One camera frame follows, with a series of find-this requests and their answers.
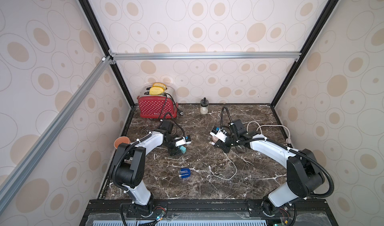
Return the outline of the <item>teal usb charger adapter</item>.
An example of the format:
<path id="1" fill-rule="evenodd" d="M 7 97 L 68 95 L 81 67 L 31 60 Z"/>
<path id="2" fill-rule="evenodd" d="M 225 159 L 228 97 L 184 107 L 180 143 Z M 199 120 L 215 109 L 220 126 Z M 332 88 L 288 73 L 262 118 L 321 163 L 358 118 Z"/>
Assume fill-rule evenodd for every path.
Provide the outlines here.
<path id="1" fill-rule="evenodd" d="M 185 154 L 187 149 L 184 146 L 180 146 L 179 150 L 182 152 L 182 154 Z"/>

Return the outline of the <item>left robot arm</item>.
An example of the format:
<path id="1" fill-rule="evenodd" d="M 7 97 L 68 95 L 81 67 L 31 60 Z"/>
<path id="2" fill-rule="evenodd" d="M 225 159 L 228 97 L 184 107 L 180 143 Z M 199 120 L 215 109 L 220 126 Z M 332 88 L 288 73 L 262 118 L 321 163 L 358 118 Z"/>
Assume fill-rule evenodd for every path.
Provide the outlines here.
<path id="1" fill-rule="evenodd" d="M 147 154 L 159 146 L 167 147 L 170 155 L 183 154 L 190 142 L 191 136 L 179 124 L 164 120 L 143 138 L 117 146 L 110 179 L 116 187 L 129 193 L 134 204 L 151 205 L 153 196 L 143 182 Z"/>

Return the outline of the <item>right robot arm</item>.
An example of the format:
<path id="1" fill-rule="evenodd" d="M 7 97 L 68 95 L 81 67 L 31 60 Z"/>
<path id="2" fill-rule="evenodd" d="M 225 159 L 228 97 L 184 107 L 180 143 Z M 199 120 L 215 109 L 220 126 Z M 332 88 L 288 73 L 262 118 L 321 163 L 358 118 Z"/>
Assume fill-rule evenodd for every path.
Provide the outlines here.
<path id="1" fill-rule="evenodd" d="M 224 153 L 229 153 L 232 147 L 244 146 L 268 156 L 287 170 L 286 183 L 263 198 L 261 207 L 267 216 L 273 216 L 281 206 L 297 199 L 327 198 L 335 190 L 332 176 L 310 150 L 292 149 L 265 137 L 262 132 L 248 132 L 241 120 L 213 127 L 210 134 L 216 139 L 215 147 Z"/>

